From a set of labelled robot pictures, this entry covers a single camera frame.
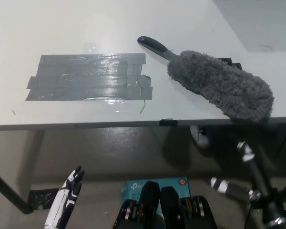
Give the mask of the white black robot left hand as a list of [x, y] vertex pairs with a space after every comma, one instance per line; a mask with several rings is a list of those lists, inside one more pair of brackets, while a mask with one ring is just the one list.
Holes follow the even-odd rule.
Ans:
[[84, 170], [78, 166], [67, 177], [52, 203], [44, 224], [45, 229], [66, 228], [82, 187], [83, 175]]

